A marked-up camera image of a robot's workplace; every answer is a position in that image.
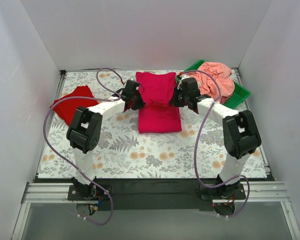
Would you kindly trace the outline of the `magenta t shirt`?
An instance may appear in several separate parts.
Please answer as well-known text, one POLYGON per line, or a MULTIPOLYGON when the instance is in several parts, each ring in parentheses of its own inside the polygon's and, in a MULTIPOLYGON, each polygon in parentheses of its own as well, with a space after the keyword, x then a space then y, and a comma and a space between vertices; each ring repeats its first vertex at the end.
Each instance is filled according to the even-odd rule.
POLYGON ((153 74, 137 72, 136 80, 144 90, 145 106, 138 111, 138 131, 141 134, 166 134, 182 131, 180 111, 169 104, 176 86, 176 73, 153 74))

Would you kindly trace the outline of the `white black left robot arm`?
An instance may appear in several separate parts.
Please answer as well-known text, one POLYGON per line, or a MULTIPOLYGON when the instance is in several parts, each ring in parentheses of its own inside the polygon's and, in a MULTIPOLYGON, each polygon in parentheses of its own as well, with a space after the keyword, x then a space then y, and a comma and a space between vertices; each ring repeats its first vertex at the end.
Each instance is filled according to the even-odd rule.
POLYGON ((126 110, 139 110, 146 104, 142 99, 145 89, 141 83, 129 79, 124 88, 106 101, 91 107, 78 107, 68 128, 66 138, 73 148, 75 165, 78 167, 74 178, 82 184, 79 194, 85 200, 96 196, 96 187, 91 184, 95 179, 93 151, 101 135, 102 123, 126 110))

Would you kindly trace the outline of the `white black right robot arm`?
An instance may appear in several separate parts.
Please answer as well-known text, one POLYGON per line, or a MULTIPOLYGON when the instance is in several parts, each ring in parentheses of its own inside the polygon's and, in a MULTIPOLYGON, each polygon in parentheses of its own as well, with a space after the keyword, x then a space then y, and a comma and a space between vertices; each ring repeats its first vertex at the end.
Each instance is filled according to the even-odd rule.
POLYGON ((222 96, 221 89, 214 78, 212 81, 218 91, 216 99, 208 95, 201 95, 195 78, 185 78, 174 87, 169 104, 174 107, 188 107, 195 113, 204 115, 194 144, 195 176, 201 186, 216 189, 220 198, 227 199, 235 192, 233 185, 238 183, 241 178, 245 178, 241 175, 243 167, 262 141, 252 112, 249 110, 237 111, 219 103, 218 100, 222 96), (225 164, 218 175, 220 182, 216 185, 203 183, 197 167, 199 140, 207 119, 211 119, 222 126, 224 147, 227 151, 225 164))

